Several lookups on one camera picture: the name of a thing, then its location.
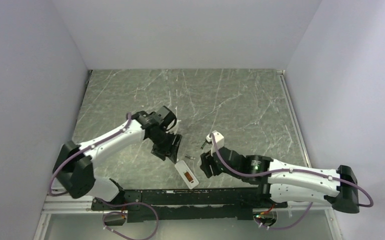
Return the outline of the white remote control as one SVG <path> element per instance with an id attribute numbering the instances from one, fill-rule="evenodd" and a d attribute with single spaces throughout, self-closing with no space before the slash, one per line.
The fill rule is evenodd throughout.
<path id="1" fill-rule="evenodd" d="M 178 160 L 174 165 L 177 172 L 180 174 L 181 178 L 187 185 L 188 189 L 192 190 L 199 185 L 199 181 L 196 176 L 193 174 L 192 170 L 183 160 Z"/>

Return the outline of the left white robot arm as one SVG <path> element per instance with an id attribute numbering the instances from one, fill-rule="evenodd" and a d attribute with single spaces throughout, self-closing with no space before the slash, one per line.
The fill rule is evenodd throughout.
<path id="1" fill-rule="evenodd" d="M 125 190 L 111 178 L 95 176 L 95 167 L 124 148 L 145 140 L 153 143 L 152 155 L 176 163 L 182 140 L 182 135 L 173 131 L 177 123 L 176 114 L 166 106 L 150 113 L 127 113 L 126 122 L 99 137 L 63 144 L 50 181 L 57 180 L 73 199 L 92 196 L 111 210 L 118 210 L 125 203 Z"/>

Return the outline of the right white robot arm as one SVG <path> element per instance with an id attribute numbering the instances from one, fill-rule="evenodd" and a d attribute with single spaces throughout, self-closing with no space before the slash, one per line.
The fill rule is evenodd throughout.
<path id="1" fill-rule="evenodd" d="M 207 178 L 228 174 L 256 185 L 256 202 L 263 208 L 286 202 L 313 202 L 347 214 L 360 212 L 357 178 L 351 167 L 317 169 L 298 166 L 263 155 L 242 155 L 224 146 L 200 155 L 200 169 Z"/>

